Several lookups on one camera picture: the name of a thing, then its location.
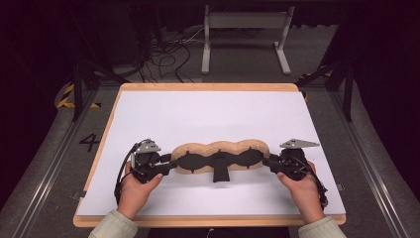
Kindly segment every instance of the wooden edge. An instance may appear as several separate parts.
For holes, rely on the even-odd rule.
[[[337,224],[346,222],[346,215],[331,215]],[[76,227],[95,227],[104,216],[74,216]],[[270,216],[137,216],[134,220],[139,227],[241,227],[241,226],[302,226],[300,215]]]
[[[114,106],[109,116],[104,134],[102,136],[101,143],[99,144],[98,151],[96,152],[96,156],[92,164],[92,168],[90,169],[89,176],[86,180],[86,184],[83,189],[85,191],[88,190],[93,175],[95,174],[96,168],[100,160],[100,156],[102,154],[106,142],[106,138],[108,136],[109,129],[114,119],[115,109],[123,91],[299,91],[299,89],[293,83],[124,83],[121,85],[120,90],[118,91],[118,95],[115,99]],[[226,217],[229,216],[168,216],[155,218],[157,220],[149,220],[149,218],[140,219],[136,220],[136,222],[139,224],[139,226],[142,227],[165,227],[168,225],[173,227],[193,227],[208,226],[210,224],[211,226],[215,226],[214,224],[220,224],[220,226],[227,226],[231,222],[233,222],[232,224],[243,226],[247,224],[251,226],[252,224],[254,224],[252,219],[257,218],[254,216],[248,216],[247,219],[241,218],[241,220],[239,220],[238,217],[235,217],[235,219],[229,220],[226,219]],[[76,209],[73,216],[73,224],[76,227],[95,227],[103,218],[104,216],[78,216]]]
[[[299,91],[294,83],[124,83],[124,91]]]

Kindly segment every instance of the person's left hand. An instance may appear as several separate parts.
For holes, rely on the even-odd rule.
[[[148,201],[152,190],[158,186],[163,175],[159,174],[155,176],[148,183],[141,183],[130,174],[130,168],[131,162],[127,162],[125,169],[126,176],[121,182],[121,197],[117,211],[133,220],[136,214]]]

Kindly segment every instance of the yellow tape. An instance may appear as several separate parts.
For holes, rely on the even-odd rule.
[[[74,102],[67,102],[68,96],[70,95],[71,91],[74,89],[74,83],[71,83],[66,89],[64,94],[61,97],[61,100],[59,101],[58,105],[56,106],[57,108],[60,107],[70,107],[70,108],[74,108],[76,107]],[[92,105],[90,105],[91,108],[100,108],[101,107],[101,103],[98,102],[93,102]]]

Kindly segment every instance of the metal stand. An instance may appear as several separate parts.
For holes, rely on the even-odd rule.
[[[302,75],[303,79],[295,82],[296,86],[301,87],[325,73],[332,71],[331,76],[325,83],[325,87],[328,91],[337,91],[343,81],[346,80],[343,111],[347,120],[350,122],[352,121],[351,103],[354,80],[353,67],[359,55],[362,53],[365,43],[369,40],[371,35],[371,24],[372,19],[368,18],[368,13],[364,12],[363,9],[351,9],[347,13],[342,24],[340,24],[339,29],[326,52],[326,56],[332,54],[332,45],[337,42],[337,35],[340,35],[341,38],[347,40],[346,46],[343,46],[343,44],[340,44],[339,46],[336,44],[334,46],[334,54],[339,52],[340,55],[327,65],[324,65],[324,62],[326,61],[326,57],[324,57],[317,71],[308,76]]]
[[[98,77],[94,71],[99,71],[110,79],[120,83],[129,82],[125,78],[115,74],[112,69],[106,69],[96,62],[85,59],[81,50],[80,42],[77,40],[77,33],[72,26],[72,18],[70,9],[65,3],[45,4],[46,14],[49,15],[51,21],[56,24],[57,36],[66,49],[66,53],[73,64],[73,80],[74,80],[74,116],[76,121],[82,112],[83,107],[83,82],[88,90],[96,90],[99,87]]]
[[[284,74],[290,74],[290,67],[284,55],[283,47],[287,32],[293,17],[294,7],[288,8],[287,12],[210,12],[206,5],[204,14],[204,52],[201,72],[210,72],[210,28],[279,28],[282,29],[281,39],[274,42],[275,52],[280,61]]]

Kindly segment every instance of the black cable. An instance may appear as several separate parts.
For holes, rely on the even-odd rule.
[[[194,82],[191,77],[185,75],[185,73],[179,72],[179,74],[182,74],[184,77],[188,78],[188,80],[190,80],[191,82]]]
[[[146,82],[145,81],[146,76],[143,73],[143,70],[141,68],[139,69],[139,75],[140,75],[140,78],[142,79],[142,82],[145,83]]]
[[[154,50],[154,48],[159,48],[159,46],[158,45],[151,46],[151,55],[150,55],[150,58],[160,57],[163,54],[163,52],[162,51],[158,51],[158,50]]]
[[[131,75],[135,74],[137,71],[139,71],[139,69],[142,68],[143,65],[144,65],[144,63],[139,63],[133,69],[130,69],[128,71],[121,72],[121,73],[115,73],[115,74],[117,74],[119,76],[122,76],[122,77],[128,77],[128,76],[131,76]],[[99,78],[108,78],[107,76],[103,76],[103,75],[96,75],[96,76],[98,76]]]
[[[297,163],[299,163],[301,166],[303,166],[309,172],[309,174],[311,174],[312,177],[314,177],[315,184],[317,186],[318,193],[320,195],[319,199],[321,201],[321,207],[324,210],[325,206],[328,205],[328,199],[327,199],[327,196],[325,195],[325,192],[328,191],[327,188],[325,188],[325,186],[321,183],[321,181],[318,179],[315,172],[312,170],[312,168],[310,166],[305,165],[305,163],[301,162],[296,157],[293,157],[293,156],[290,156],[290,155],[287,155],[287,157],[295,160]]]
[[[182,34],[176,34],[176,35],[181,35],[178,38],[172,38],[170,40],[167,40],[168,43],[178,43],[179,41],[181,41],[184,37],[185,37],[185,33]]]
[[[181,49],[181,45],[182,44],[180,42],[173,43],[173,47],[169,51],[167,51],[167,53],[168,54],[173,54],[173,53],[177,52],[179,49]]]
[[[126,163],[127,163],[128,159],[130,158],[130,154],[132,152],[134,152],[135,150],[136,150],[136,148],[133,147],[130,150],[130,152],[127,154],[126,158],[124,159],[123,165],[120,168],[120,172],[118,173],[117,182],[115,183],[115,189],[114,189],[114,196],[115,196],[115,199],[117,200],[117,204],[120,203],[120,197],[121,197],[121,180],[120,180],[120,177],[121,177],[121,174],[123,173],[124,167],[126,166]]]
[[[175,75],[176,75],[176,77],[181,81],[181,82],[183,82],[182,81],[182,79],[180,78],[180,76],[178,75],[178,71],[179,71],[179,69],[180,68],[182,68],[187,62],[188,62],[188,60],[189,60],[189,58],[191,57],[191,52],[189,51],[189,49],[186,47],[186,46],[184,46],[183,44],[181,44],[185,49],[186,49],[186,51],[188,52],[188,57],[186,58],[186,60],[179,66],[179,67],[177,67],[176,69],[175,69]]]
[[[152,71],[151,71],[151,69],[149,68],[149,65],[146,63],[146,68],[148,69],[148,71],[149,71],[149,74],[151,75],[151,79],[153,79],[155,82],[158,82],[155,78],[154,78],[154,76],[152,75]]]
[[[161,64],[161,62],[162,62],[164,59],[166,59],[166,58],[173,59],[173,63],[170,63],[170,64]],[[165,74],[162,74],[162,73],[161,73],[161,68],[162,68],[162,67],[164,67],[164,66],[172,66],[172,65],[174,65],[175,63],[176,63],[176,58],[175,58],[175,57],[173,57],[173,56],[164,56],[164,57],[160,58],[160,60],[158,61],[158,65],[157,65],[157,69],[158,69],[158,74],[159,74],[159,76],[160,76],[160,77],[165,77],[165,76],[167,76],[168,74],[170,74],[170,72],[167,72],[167,73],[165,73]]]
[[[123,180],[127,177],[127,176],[129,176],[131,174],[131,172],[128,172],[126,175],[124,175],[122,178],[121,178],[121,182],[123,182]]]

